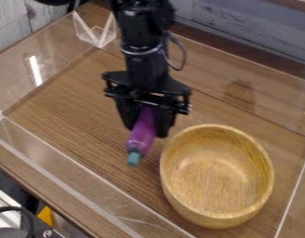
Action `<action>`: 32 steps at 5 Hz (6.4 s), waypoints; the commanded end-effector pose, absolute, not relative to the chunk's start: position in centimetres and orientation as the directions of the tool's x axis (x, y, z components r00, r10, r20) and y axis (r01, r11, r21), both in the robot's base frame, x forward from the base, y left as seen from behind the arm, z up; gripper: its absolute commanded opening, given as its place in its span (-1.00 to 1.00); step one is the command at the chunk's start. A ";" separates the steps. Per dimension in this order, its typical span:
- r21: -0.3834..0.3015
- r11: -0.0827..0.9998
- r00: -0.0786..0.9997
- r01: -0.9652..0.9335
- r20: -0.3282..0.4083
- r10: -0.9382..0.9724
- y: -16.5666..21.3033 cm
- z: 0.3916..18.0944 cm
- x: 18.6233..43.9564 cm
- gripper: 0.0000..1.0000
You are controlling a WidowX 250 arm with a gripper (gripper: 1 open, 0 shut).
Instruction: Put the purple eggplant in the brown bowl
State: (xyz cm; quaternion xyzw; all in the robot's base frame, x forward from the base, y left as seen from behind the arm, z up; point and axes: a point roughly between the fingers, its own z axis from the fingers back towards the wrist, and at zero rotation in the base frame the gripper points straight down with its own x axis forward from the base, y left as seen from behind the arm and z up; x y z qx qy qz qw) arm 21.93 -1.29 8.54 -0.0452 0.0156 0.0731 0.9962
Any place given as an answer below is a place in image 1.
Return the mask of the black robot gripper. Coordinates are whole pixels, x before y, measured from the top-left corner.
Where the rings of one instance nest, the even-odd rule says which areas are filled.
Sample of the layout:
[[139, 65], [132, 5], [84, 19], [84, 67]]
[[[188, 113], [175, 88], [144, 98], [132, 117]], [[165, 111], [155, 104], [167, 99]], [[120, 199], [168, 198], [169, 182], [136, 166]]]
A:
[[143, 105], [153, 106], [156, 136], [165, 138], [175, 125], [176, 114], [189, 113], [191, 88], [175, 80], [169, 73], [168, 54], [121, 50], [125, 59], [122, 71], [101, 75], [105, 95], [116, 101], [117, 112], [125, 127], [132, 130]]

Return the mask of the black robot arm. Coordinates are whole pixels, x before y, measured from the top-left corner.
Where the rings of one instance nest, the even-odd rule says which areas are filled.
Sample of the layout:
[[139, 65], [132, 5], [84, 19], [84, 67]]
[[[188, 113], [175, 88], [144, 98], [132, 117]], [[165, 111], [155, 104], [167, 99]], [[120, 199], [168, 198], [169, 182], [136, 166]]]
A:
[[169, 0], [105, 0], [121, 33], [124, 71], [105, 72], [105, 95], [114, 99], [122, 124], [132, 129], [145, 106], [152, 107], [156, 136], [169, 135], [176, 115], [189, 111], [191, 87], [171, 77], [169, 43], [175, 8]]

